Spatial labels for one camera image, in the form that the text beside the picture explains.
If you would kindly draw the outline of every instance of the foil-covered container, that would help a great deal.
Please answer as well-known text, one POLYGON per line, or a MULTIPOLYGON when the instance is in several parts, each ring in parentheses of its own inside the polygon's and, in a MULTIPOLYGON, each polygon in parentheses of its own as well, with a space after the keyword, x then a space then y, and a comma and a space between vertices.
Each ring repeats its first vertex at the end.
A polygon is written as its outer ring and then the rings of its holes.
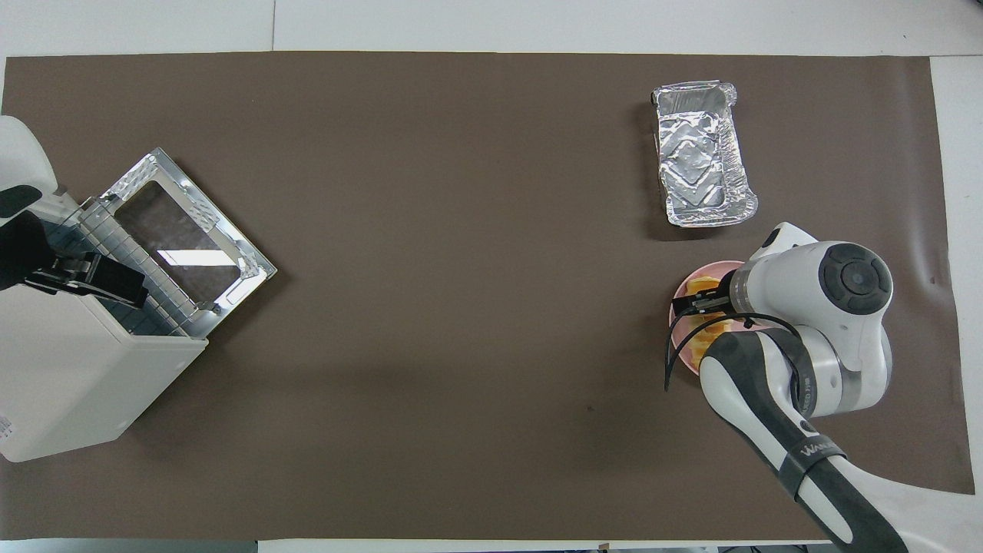
POLYGON ((659 178, 672 224, 725 226, 758 211, 737 147, 730 112, 735 102, 737 89, 720 81, 679 83, 652 92, 659 118, 659 178))

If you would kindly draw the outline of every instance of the brown tablecloth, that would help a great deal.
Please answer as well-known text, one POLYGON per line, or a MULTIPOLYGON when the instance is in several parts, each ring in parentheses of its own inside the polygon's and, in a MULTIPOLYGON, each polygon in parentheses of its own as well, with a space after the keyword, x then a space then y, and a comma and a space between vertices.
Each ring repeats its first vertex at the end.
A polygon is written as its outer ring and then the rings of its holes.
POLYGON ((281 273, 118 441, 0 461, 2 538, 821 537, 695 377, 661 388, 679 281, 782 220, 896 283, 887 396, 816 425, 973 490, 927 59, 14 58, 3 109, 77 200, 163 147, 281 273), (761 209, 682 230, 649 92, 705 79, 761 209))

